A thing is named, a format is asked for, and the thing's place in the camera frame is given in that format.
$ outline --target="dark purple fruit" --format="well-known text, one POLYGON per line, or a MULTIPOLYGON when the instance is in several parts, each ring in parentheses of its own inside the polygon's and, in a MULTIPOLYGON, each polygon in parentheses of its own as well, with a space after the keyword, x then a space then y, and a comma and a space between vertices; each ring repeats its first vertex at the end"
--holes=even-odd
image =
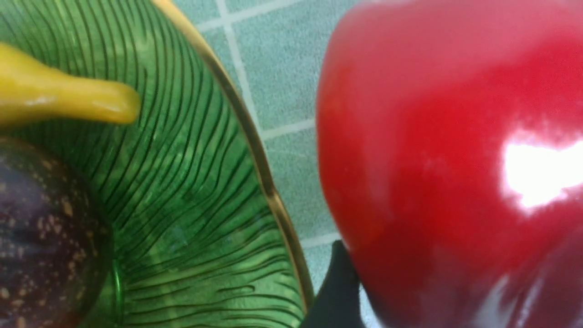
POLYGON ((0 327, 73 328, 84 317, 113 258, 98 203, 51 155, 0 139, 0 327))

